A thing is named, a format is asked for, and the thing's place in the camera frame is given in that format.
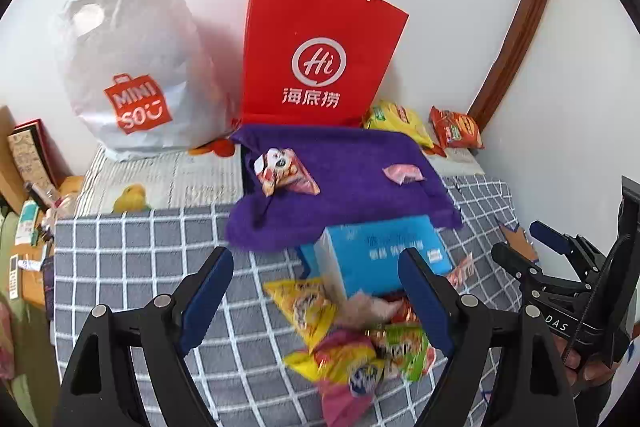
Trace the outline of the right hand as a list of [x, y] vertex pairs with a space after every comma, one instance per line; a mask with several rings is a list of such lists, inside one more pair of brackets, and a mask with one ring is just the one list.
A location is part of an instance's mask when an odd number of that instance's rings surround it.
[[639, 322], [634, 323], [631, 337], [621, 365], [608, 366], [597, 355], [584, 362], [579, 353], [574, 349], [570, 350], [564, 363], [565, 373], [572, 386], [580, 381], [585, 382], [585, 388], [579, 392], [579, 399], [602, 398], [617, 403], [623, 397], [631, 395], [638, 400]]

